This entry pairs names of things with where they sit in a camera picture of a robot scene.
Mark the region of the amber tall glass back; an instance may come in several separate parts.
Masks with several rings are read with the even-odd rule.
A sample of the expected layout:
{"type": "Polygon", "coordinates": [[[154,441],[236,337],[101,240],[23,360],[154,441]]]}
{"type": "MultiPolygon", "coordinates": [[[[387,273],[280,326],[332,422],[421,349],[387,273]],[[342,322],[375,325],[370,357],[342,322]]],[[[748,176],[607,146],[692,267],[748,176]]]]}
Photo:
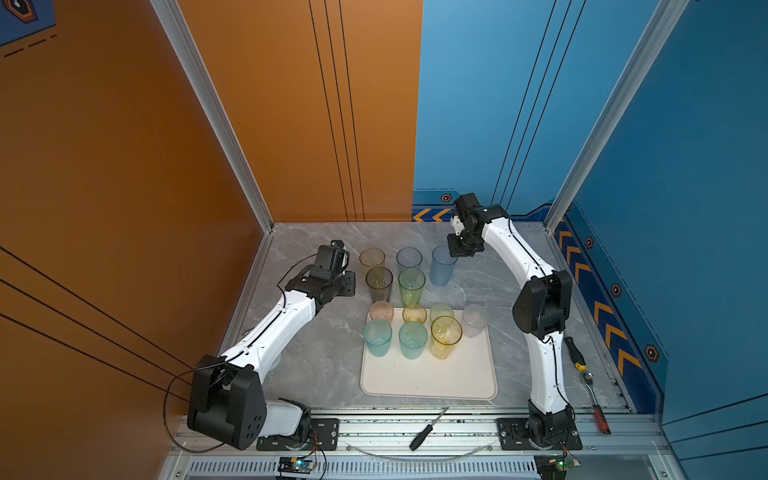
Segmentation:
{"type": "Polygon", "coordinates": [[[386,263],[386,254],[380,248],[367,248],[360,253],[359,262],[365,270],[383,267],[386,263]]]}

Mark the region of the teal tall glass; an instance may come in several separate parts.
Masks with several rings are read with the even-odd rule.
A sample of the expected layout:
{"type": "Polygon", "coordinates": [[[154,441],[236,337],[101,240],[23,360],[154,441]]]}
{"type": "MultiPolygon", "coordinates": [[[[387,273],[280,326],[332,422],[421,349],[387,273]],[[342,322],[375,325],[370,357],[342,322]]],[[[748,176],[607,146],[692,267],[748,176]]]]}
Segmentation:
{"type": "Polygon", "coordinates": [[[398,331],[398,340],[403,356],[415,360],[422,354],[427,343],[427,329],[419,322],[405,322],[398,331]]]}
{"type": "Polygon", "coordinates": [[[371,320],[363,329],[363,337],[371,355],[384,357],[392,341],[391,324],[385,319],[371,320]]]}

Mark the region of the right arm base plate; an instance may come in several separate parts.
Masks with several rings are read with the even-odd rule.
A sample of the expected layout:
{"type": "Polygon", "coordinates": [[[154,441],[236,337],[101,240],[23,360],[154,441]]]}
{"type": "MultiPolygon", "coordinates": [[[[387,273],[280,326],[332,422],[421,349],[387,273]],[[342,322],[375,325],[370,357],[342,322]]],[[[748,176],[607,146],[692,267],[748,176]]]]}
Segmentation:
{"type": "Polygon", "coordinates": [[[528,427],[528,418],[498,418],[496,427],[503,451],[559,451],[562,448],[568,451],[580,451],[583,449],[581,436],[575,427],[549,434],[540,442],[534,440],[528,427]]]}

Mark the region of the green short glass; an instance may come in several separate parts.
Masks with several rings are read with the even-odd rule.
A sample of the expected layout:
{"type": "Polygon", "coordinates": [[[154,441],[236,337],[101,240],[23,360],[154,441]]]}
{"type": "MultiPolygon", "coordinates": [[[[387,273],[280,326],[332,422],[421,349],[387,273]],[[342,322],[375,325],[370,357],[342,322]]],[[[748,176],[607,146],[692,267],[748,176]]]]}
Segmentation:
{"type": "Polygon", "coordinates": [[[434,321],[440,317],[454,318],[455,314],[453,309],[447,304],[437,304],[432,306],[429,311],[430,320],[434,321]]]}

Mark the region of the pink short glass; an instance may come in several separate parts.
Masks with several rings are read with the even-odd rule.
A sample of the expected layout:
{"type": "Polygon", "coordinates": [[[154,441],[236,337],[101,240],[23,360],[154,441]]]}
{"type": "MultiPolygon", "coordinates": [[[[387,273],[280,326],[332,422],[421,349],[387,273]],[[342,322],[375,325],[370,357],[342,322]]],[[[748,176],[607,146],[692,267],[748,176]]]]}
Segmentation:
{"type": "Polygon", "coordinates": [[[394,307],[387,301],[377,301],[370,307],[369,320],[385,320],[392,323],[394,317],[394,307]]]}

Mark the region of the teal tall glass back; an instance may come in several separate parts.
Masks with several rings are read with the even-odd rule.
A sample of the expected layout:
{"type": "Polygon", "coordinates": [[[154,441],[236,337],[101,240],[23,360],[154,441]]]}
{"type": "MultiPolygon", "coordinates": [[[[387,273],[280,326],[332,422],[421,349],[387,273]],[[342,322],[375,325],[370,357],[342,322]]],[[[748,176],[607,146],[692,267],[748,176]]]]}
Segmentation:
{"type": "Polygon", "coordinates": [[[427,329],[419,322],[405,322],[398,331],[398,340],[403,356],[415,360],[422,354],[427,343],[427,329]]]}

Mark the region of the yellow tall glass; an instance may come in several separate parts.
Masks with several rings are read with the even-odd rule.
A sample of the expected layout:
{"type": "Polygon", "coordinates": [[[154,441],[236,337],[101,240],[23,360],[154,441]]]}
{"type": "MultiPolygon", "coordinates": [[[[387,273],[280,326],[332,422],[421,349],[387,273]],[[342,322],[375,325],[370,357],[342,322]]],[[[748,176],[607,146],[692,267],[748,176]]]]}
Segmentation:
{"type": "Polygon", "coordinates": [[[461,341],[463,327],[454,317],[440,316],[432,322],[430,334],[431,354],[439,360],[444,360],[453,353],[461,341]]]}

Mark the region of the blue tall glass back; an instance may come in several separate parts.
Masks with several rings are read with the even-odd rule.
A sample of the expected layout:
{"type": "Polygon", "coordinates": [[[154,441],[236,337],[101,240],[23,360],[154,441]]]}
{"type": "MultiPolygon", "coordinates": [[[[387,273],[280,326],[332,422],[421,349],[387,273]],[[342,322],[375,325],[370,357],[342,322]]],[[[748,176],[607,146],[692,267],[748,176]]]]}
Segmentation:
{"type": "Polygon", "coordinates": [[[448,245],[440,245],[432,250],[430,282],[436,287],[446,286],[453,274],[457,258],[451,255],[448,245]]]}

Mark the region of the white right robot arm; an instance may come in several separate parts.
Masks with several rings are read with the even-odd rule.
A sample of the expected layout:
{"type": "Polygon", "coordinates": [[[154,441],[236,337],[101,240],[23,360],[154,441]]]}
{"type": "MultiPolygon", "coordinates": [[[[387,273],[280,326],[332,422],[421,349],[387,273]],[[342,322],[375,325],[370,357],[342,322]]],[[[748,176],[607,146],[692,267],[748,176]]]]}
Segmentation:
{"type": "Polygon", "coordinates": [[[483,206],[470,193],[458,197],[454,207],[454,232],[447,236],[449,254],[472,257],[490,246],[520,285],[512,316],[525,334],[529,351],[529,441],[540,449],[580,449],[576,412],[566,395],[562,358],[565,324],[571,311],[571,275],[544,260],[518,233],[500,205],[483,206]]]}

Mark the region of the green tall glass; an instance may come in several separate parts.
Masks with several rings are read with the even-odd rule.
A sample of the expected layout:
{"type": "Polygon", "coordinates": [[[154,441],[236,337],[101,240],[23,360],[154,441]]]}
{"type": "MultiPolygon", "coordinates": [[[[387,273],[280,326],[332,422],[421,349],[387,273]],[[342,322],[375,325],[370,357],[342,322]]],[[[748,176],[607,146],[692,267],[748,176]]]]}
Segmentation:
{"type": "Polygon", "coordinates": [[[426,284],[424,272],[418,268],[407,268],[398,275],[398,285],[404,306],[418,304],[426,284]]]}

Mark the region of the yellow short glass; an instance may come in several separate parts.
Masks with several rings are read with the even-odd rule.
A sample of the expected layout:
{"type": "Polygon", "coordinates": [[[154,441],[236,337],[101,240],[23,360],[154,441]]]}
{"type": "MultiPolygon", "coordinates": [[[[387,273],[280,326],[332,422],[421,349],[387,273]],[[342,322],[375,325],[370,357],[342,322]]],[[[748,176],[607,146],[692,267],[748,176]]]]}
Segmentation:
{"type": "Polygon", "coordinates": [[[427,309],[419,303],[407,305],[402,310],[402,319],[404,322],[418,322],[424,324],[428,318],[427,309]]]}

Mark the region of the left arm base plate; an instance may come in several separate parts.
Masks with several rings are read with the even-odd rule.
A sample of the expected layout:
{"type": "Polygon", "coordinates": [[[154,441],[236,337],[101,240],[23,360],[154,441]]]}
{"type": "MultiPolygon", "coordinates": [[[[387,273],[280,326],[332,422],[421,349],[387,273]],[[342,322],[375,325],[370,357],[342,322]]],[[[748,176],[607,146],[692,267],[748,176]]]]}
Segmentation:
{"type": "Polygon", "coordinates": [[[337,448],[339,420],[337,418],[310,418],[299,424],[297,431],[288,436],[259,437],[258,451],[310,451],[316,445],[324,451],[337,448]]]}

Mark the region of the dark smoky tall glass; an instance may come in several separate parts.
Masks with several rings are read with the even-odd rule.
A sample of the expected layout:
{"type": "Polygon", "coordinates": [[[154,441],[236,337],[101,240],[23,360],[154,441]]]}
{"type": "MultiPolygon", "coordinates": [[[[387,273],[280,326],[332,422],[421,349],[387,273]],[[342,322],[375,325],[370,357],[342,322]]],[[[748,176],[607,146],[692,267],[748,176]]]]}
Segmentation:
{"type": "Polygon", "coordinates": [[[365,281],[374,303],[390,301],[393,280],[393,273],[386,267],[374,267],[368,271],[365,281]]]}

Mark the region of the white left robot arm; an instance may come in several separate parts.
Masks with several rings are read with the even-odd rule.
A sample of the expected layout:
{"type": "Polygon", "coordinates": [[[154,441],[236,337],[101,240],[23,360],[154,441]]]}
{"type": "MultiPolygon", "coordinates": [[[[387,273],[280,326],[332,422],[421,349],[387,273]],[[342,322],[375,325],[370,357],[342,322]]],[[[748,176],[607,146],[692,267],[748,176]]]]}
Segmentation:
{"type": "Polygon", "coordinates": [[[263,383],[293,337],[336,297],[355,295],[356,274],[330,280],[304,269],[282,287],[281,299],[246,337],[221,356],[204,356],[193,372],[187,426],[244,450],[259,437],[308,441],[311,409],[298,401],[268,400],[263,383]]]}

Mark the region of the teal tall glass front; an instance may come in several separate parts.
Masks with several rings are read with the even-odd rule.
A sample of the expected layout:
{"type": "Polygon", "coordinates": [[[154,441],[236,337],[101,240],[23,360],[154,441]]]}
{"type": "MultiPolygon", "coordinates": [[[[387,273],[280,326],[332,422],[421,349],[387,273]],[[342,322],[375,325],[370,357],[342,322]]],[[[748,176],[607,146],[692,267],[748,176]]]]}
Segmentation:
{"type": "Polygon", "coordinates": [[[363,337],[371,355],[384,357],[392,341],[391,324],[385,319],[371,320],[363,329],[363,337]]]}

